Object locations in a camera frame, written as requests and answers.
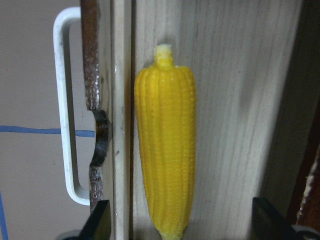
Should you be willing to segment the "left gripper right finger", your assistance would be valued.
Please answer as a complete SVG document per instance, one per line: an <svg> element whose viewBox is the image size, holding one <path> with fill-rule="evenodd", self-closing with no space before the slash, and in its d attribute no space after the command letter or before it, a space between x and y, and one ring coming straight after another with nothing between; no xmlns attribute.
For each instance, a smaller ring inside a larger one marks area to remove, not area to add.
<svg viewBox="0 0 320 240"><path fill-rule="evenodd" d="M296 231L263 197L252 199L252 230L257 240L295 240Z"/></svg>

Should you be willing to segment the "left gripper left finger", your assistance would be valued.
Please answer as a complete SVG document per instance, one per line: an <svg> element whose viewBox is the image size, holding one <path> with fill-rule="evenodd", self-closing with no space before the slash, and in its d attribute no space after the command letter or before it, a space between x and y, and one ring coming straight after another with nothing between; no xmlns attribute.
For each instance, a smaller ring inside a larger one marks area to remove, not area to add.
<svg viewBox="0 0 320 240"><path fill-rule="evenodd" d="M111 237L111 206L109 200L97 202L82 228L80 240L109 240Z"/></svg>

